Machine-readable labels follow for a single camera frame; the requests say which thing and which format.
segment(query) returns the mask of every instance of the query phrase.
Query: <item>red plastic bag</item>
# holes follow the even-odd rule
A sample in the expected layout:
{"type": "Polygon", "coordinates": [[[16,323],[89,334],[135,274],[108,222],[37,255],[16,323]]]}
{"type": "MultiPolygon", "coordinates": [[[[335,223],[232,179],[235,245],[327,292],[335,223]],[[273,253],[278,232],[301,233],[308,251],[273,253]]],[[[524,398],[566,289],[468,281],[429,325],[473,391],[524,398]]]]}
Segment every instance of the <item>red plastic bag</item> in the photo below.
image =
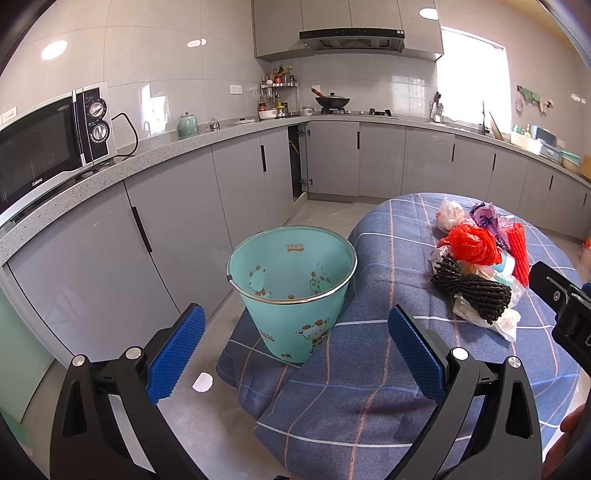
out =
{"type": "Polygon", "coordinates": [[[496,246],[495,237],[486,229],[470,224],[452,228],[446,239],[452,256],[477,265],[495,265],[502,262],[501,250],[496,246]]]}

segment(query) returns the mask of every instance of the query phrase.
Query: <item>tablecloth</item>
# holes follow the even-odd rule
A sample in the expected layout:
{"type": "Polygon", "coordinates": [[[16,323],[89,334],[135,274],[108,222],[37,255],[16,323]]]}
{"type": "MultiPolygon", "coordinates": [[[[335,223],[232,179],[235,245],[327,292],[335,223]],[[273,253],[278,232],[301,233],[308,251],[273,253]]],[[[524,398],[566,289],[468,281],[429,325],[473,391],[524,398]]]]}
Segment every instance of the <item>tablecloth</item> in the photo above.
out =
{"type": "MultiPolygon", "coordinates": [[[[478,200],[445,195],[470,209],[478,200]]],[[[458,319],[449,298],[433,288],[430,255],[444,234],[435,213],[443,194],[389,200],[353,229],[358,267],[342,314],[324,344],[303,365],[266,349],[248,311],[222,352],[217,373],[237,388],[241,406],[256,418],[255,434],[293,473],[307,480],[382,480],[416,439],[434,409],[417,388],[388,335],[386,318],[401,303],[450,346],[478,360],[517,355],[527,371],[543,444],[570,404],[578,366],[552,341],[554,313],[531,290],[516,306],[517,341],[458,319]]],[[[530,263],[544,261],[580,286],[564,252],[523,220],[530,263]]],[[[460,459],[475,424],[473,402],[446,464],[460,459]]]]}

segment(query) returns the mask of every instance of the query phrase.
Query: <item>kitchen counter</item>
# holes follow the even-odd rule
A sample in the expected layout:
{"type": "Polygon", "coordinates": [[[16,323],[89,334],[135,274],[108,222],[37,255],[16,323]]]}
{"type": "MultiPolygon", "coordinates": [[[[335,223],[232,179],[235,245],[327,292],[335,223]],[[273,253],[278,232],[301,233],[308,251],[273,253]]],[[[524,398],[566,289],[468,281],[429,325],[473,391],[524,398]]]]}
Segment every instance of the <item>kitchen counter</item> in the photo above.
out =
{"type": "MultiPolygon", "coordinates": [[[[528,151],[522,150],[512,144],[498,141],[491,137],[486,137],[472,132],[453,128],[447,125],[434,124],[426,122],[424,119],[415,117],[391,118],[387,116],[369,116],[369,115],[313,115],[297,116],[285,119],[275,119],[266,121],[257,121],[255,123],[222,126],[222,129],[216,132],[205,132],[195,137],[179,140],[176,132],[160,135],[140,142],[138,151],[133,157],[128,157],[114,164],[106,165],[95,174],[79,181],[75,185],[55,195],[47,202],[33,210],[24,219],[20,220],[12,228],[10,225],[4,227],[5,234],[0,238],[0,265],[4,265],[8,259],[13,256],[24,244],[43,230],[47,225],[65,214],[75,206],[81,204],[88,198],[124,180],[132,175],[162,163],[171,158],[177,157],[187,152],[213,145],[224,140],[229,140],[241,135],[248,135],[255,132],[261,132],[277,127],[287,127],[311,121],[355,121],[371,122],[377,124],[401,125],[405,127],[424,128],[435,131],[447,132],[463,137],[487,142],[496,147],[506,148],[533,158],[543,164],[546,164],[556,170],[568,175],[569,177],[581,182],[586,187],[591,188],[591,183],[583,177],[573,174],[562,166],[547,160],[539,155],[534,155],[528,151]]],[[[129,151],[129,146],[121,148],[120,153],[129,151]]]]}

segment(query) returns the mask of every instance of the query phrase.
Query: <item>gray cabinet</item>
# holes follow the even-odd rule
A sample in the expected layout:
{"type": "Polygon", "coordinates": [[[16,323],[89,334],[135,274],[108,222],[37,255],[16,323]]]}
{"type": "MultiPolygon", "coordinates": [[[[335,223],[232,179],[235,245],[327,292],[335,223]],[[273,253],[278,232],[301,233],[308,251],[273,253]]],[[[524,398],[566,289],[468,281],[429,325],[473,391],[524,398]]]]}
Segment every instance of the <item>gray cabinet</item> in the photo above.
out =
{"type": "Polygon", "coordinates": [[[265,156],[265,186],[271,227],[282,226],[291,216],[293,190],[291,187],[290,139],[287,128],[274,128],[261,133],[265,156]]]}
{"type": "Polygon", "coordinates": [[[402,29],[398,2],[393,0],[349,0],[351,24],[356,28],[402,29]]]}
{"type": "Polygon", "coordinates": [[[554,173],[557,173],[554,168],[546,167],[537,160],[528,160],[521,200],[517,209],[517,215],[523,220],[540,225],[554,173]]]}
{"type": "Polygon", "coordinates": [[[348,0],[301,0],[301,16],[304,30],[351,26],[348,0]]]}
{"type": "Polygon", "coordinates": [[[450,169],[450,192],[484,200],[491,183],[494,160],[495,147],[492,145],[456,136],[450,169]]]}
{"type": "Polygon", "coordinates": [[[407,128],[402,194],[453,193],[450,172],[455,135],[426,128],[407,128]]]}
{"type": "Polygon", "coordinates": [[[287,59],[290,52],[292,56],[299,56],[297,51],[306,50],[300,40],[300,31],[304,27],[298,1],[253,0],[252,14],[257,57],[287,59]]]}
{"type": "Polygon", "coordinates": [[[213,163],[232,246],[269,230],[261,137],[250,134],[213,145],[213,163]]]}
{"type": "Polygon", "coordinates": [[[404,127],[362,122],[359,127],[359,195],[400,195],[404,168],[404,127]]]}
{"type": "Polygon", "coordinates": [[[528,161],[524,155],[506,148],[497,148],[486,201],[516,213],[525,183],[528,161]]]}
{"type": "Polygon", "coordinates": [[[429,20],[418,14],[422,8],[435,8],[435,1],[398,0],[398,7],[404,30],[404,54],[423,57],[421,52],[431,53],[431,57],[424,58],[436,60],[443,54],[439,20],[429,20]]]}
{"type": "Polygon", "coordinates": [[[359,122],[309,122],[310,193],[359,195],[359,122]]]}
{"type": "Polygon", "coordinates": [[[587,188],[577,180],[555,171],[552,176],[540,226],[580,237],[587,188]]]}
{"type": "Polygon", "coordinates": [[[58,218],[8,265],[53,334],[91,361],[144,346],[179,316],[139,234],[123,182],[58,218]]]}
{"type": "Polygon", "coordinates": [[[125,185],[176,306],[198,303],[209,318],[230,291],[232,253],[211,148],[150,167],[125,185]]]}

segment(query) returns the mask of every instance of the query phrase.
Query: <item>electrical outlet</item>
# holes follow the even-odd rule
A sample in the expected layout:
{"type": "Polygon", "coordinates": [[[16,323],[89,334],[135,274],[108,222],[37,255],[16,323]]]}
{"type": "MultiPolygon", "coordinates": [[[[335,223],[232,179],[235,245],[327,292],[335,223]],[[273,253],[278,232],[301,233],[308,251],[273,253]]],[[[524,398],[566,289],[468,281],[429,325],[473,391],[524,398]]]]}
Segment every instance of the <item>electrical outlet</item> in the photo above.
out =
{"type": "Polygon", "coordinates": [[[16,117],[16,115],[17,115],[17,107],[13,106],[10,110],[7,110],[6,112],[4,112],[2,114],[2,123],[5,124],[11,118],[16,117]]]}

